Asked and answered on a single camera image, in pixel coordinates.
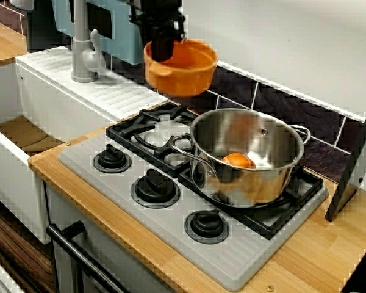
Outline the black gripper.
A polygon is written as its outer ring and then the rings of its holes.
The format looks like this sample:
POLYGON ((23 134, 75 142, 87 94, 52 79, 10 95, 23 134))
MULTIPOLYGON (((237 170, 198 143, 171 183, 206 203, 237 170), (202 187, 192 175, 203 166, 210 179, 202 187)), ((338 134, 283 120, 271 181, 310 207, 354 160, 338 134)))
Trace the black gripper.
MULTIPOLYGON (((171 20, 177 23, 175 40, 182 42, 186 38, 184 30, 185 16, 179 11, 180 0, 128 0, 131 7, 130 22, 136 25, 164 22, 171 20)), ((154 27, 151 30, 152 58, 156 62, 168 60, 173 55, 174 37, 169 27, 154 27)))

